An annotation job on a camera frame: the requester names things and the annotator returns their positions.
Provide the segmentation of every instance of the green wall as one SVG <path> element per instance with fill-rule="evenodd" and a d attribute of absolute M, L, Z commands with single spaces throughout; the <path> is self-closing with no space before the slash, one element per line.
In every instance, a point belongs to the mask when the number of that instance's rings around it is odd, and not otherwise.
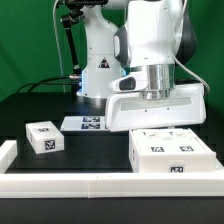
<path fill-rule="evenodd" d="M 54 0 L 0 1 L 0 100 L 23 84 L 60 75 L 52 21 L 53 4 Z M 209 83 L 211 92 L 206 100 L 224 115 L 224 1 L 189 0 L 189 10 L 198 45 L 187 67 Z M 57 10 L 64 70 L 68 75 L 72 65 L 64 30 L 59 22 L 60 16 L 65 13 L 65 7 Z M 121 25 L 121 11 L 104 14 L 118 26 Z M 82 24 L 73 29 L 82 68 L 86 64 L 83 30 Z M 183 75 L 184 72 L 177 69 L 176 76 Z M 63 91 L 63 88 L 41 87 L 38 91 Z"/>

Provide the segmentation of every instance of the white box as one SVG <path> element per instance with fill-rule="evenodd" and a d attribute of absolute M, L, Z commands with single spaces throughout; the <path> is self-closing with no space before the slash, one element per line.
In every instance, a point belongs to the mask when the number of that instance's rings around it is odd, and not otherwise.
<path fill-rule="evenodd" d="M 17 144 L 14 140 L 8 140 L 0 147 L 0 174 L 5 173 L 17 156 Z"/>
<path fill-rule="evenodd" d="M 26 136 L 36 154 L 64 150 L 64 136 L 50 121 L 26 124 Z"/>
<path fill-rule="evenodd" d="M 216 169 L 216 153 L 190 129 L 138 129 L 129 135 L 129 159 L 135 173 Z"/>

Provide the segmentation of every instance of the cable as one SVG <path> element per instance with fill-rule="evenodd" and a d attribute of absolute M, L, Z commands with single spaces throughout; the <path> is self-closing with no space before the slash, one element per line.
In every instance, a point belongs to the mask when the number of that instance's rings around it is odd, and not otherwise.
<path fill-rule="evenodd" d="M 52 78 L 48 78 L 48 79 L 43 79 L 39 82 L 37 82 L 36 84 L 34 84 L 33 86 L 31 86 L 27 92 L 30 93 L 32 92 L 32 90 L 34 90 L 37 86 L 39 86 L 39 83 L 46 83 L 46 82 L 51 82 L 51 81 L 57 81 L 57 80 L 64 80 L 64 79 L 69 79 L 69 76 L 59 76 L 59 77 L 52 77 Z"/>
<path fill-rule="evenodd" d="M 179 62 L 177 60 L 177 58 L 174 56 L 174 54 L 172 53 L 172 56 L 174 58 L 174 61 L 184 70 L 186 71 L 188 74 L 190 74 L 191 76 L 193 76 L 194 78 L 196 78 L 199 82 L 201 82 L 204 86 L 205 86 L 205 89 L 206 89 L 206 93 L 205 94 L 208 94 L 210 92 L 210 87 L 208 85 L 207 82 L 205 82 L 202 78 L 200 78 L 198 75 L 196 75 L 194 72 L 192 72 L 191 70 L 189 70 L 188 68 L 186 68 L 183 64 L 181 64 L 181 62 Z"/>
<path fill-rule="evenodd" d="M 60 44 L 59 44 L 58 29 L 57 29 L 57 23 L 56 23 L 56 7 L 57 7 L 57 4 L 59 1 L 60 0 L 55 0 L 55 3 L 54 3 L 53 22 L 54 22 L 54 34 L 55 34 L 58 57 L 59 57 L 59 64 L 60 64 L 60 72 L 61 72 L 61 76 L 64 76 L 63 61 L 62 61 L 61 48 L 60 48 Z"/>
<path fill-rule="evenodd" d="M 21 86 L 17 91 L 16 93 L 19 93 L 20 90 L 22 90 L 23 88 L 27 87 L 27 86 L 31 86 L 31 85 L 49 85 L 49 86 L 63 86 L 63 85 L 67 85 L 67 86 L 70 86 L 71 84 L 70 83 L 44 83 L 44 82 L 34 82 L 34 83 L 28 83 L 28 84 L 25 84 L 23 86 Z"/>
<path fill-rule="evenodd" d="M 177 21 L 177 24 L 176 24 L 175 29 L 174 29 L 175 33 L 177 33 L 178 29 L 180 28 L 180 24 L 181 24 L 181 21 L 184 18 L 184 13 L 185 13 L 186 7 L 187 7 L 187 0 L 184 1 L 184 5 L 183 5 L 182 12 L 181 12 L 181 16 L 179 17 L 179 20 Z"/>

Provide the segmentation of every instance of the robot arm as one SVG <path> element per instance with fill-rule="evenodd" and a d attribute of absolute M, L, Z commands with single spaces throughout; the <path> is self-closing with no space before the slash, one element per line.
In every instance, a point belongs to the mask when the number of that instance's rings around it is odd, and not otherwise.
<path fill-rule="evenodd" d="M 183 19 L 185 5 L 182 0 L 129 2 L 127 21 L 114 43 L 115 57 L 130 74 L 110 83 L 114 94 L 105 115 L 110 131 L 204 122 L 203 85 L 174 83 L 175 56 L 186 62 L 196 46 L 193 30 L 184 29 L 189 25 Z M 192 38 L 183 38 L 184 32 Z M 183 51 L 183 41 L 193 50 Z"/>
<path fill-rule="evenodd" d="M 113 6 L 119 9 L 124 6 L 124 0 L 112 2 L 109 8 Z M 106 3 L 107 0 L 66 0 L 65 4 L 70 13 L 62 17 L 70 46 L 73 72 L 82 75 L 82 88 L 77 92 L 78 100 L 104 105 L 111 94 L 108 89 L 109 83 L 120 78 L 124 72 L 120 63 L 114 58 L 113 36 L 118 27 L 107 21 L 101 12 L 102 6 Z M 85 27 L 87 43 L 87 65 L 83 71 L 78 65 L 71 32 L 71 26 L 80 20 Z"/>
<path fill-rule="evenodd" d="M 159 95 L 166 95 L 174 87 L 175 62 L 172 55 L 177 52 L 179 58 L 182 55 L 182 10 L 181 0 L 129 3 L 127 22 L 115 34 L 114 43 L 116 59 L 130 67 L 131 74 L 111 83 L 112 91 L 143 91 L 148 88 L 154 94 L 159 91 Z M 186 32 L 192 38 L 184 39 L 185 47 L 182 49 L 191 49 L 184 55 L 185 62 L 195 50 L 193 30 L 188 27 Z"/>

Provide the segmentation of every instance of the white block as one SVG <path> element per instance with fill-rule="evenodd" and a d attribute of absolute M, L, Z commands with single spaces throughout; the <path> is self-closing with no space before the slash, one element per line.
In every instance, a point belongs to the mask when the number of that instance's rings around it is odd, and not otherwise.
<path fill-rule="evenodd" d="M 130 131 L 129 159 L 136 173 L 214 172 L 216 153 L 190 129 Z"/>
<path fill-rule="evenodd" d="M 17 156 L 16 141 L 8 140 L 0 147 L 0 173 L 3 174 L 9 168 Z"/>
<path fill-rule="evenodd" d="M 64 150 L 64 136 L 50 121 L 26 124 L 26 136 L 36 154 Z"/>

